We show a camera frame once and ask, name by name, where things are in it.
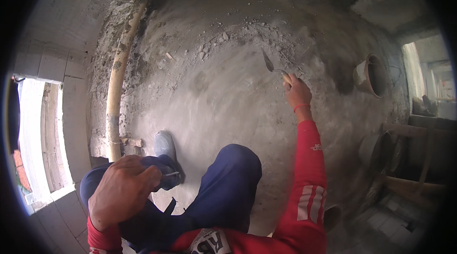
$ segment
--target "red long-sleeve shirt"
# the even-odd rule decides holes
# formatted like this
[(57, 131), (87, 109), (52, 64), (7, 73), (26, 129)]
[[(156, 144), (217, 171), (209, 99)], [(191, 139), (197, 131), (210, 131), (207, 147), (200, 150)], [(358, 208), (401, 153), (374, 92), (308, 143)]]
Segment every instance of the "red long-sleeve shirt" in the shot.
[[(327, 236), (323, 228), (327, 179), (316, 124), (298, 125), (294, 182), (286, 211), (270, 237), (244, 234), (232, 229), (197, 229), (182, 234), (168, 249), (170, 252), (218, 254), (318, 254), (326, 252)], [(93, 253), (122, 253), (117, 226), (97, 231), (87, 219), (88, 241)]]

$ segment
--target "wet cement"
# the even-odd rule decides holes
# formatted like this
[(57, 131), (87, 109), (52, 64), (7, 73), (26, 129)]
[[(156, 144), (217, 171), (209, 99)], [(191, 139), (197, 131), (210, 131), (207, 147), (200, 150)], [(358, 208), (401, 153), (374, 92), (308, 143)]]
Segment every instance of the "wet cement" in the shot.
[[(116, 27), (128, 6), (111, 9), (92, 61), (92, 138), (104, 136)], [(298, 74), (311, 89), (328, 176), (326, 204), (340, 204), (347, 219), (357, 213), (372, 181), (357, 156), (362, 138), (383, 122), (405, 123), (408, 115), (401, 49), (383, 30), (326, 0), (166, 0), (142, 22), (123, 86), (120, 131), (143, 139), (145, 155), (154, 155), (157, 131), (172, 133), (186, 180), (153, 194), (161, 210), (173, 196), (174, 214), (182, 213), (219, 150), (238, 143), (262, 162), (249, 233), (266, 236), (275, 229), (288, 197), (297, 133), (282, 78), (266, 69), (263, 48), (275, 67)], [(208, 48), (203, 59), (201, 45)], [(353, 69), (371, 52), (388, 72), (381, 99), (352, 81)]]

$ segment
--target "person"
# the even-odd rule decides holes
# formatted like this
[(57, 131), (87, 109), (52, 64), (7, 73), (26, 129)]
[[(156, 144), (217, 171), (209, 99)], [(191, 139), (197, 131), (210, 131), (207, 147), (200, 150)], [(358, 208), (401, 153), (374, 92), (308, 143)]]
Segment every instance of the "person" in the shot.
[[(327, 182), (312, 95), (301, 79), (289, 76), (292, 85), (283, 85), (298, 121), (297, 151), (292, 190), (272, 237), (247, 234), (262, 169), (257, 155), (241, 145), (220, 150), (183, 214), (171, 215), (174, 199), (164, 212), (148, 200), (152, 191), (182, 181), (172, 137), (160, 131), (154, 139), (157, 157), (124, 156), (89, 171), (81, 181), (90, 251), (121, 253), (123, 237), (137, 253), (325, 253)], [(163, 176), (176, 171), (180, 174)]]

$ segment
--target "right hand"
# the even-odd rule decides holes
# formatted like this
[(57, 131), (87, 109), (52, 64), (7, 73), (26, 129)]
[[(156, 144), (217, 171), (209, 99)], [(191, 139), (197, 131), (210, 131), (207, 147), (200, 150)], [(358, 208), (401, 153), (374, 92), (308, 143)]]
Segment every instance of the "right hand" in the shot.
[(301, 79), (297, 79), (295, 74), (289, 74), (289, 77), (292, 80), (292, 85), (283, 82), (283, 86), (290, 107), (295, 108), (297, 105), (303, 103), (310, 104), (312, 95), (306, 83)]

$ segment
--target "gray shoe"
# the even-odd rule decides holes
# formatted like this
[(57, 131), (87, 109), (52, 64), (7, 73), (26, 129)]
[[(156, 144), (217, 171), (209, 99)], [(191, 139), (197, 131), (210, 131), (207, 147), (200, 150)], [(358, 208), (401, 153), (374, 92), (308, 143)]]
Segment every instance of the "gray shoe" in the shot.
[(156, 157), (167, 155), (176, 162), (176, 150), (170, 132), (162, 130), (154, 136), (154, 152)]

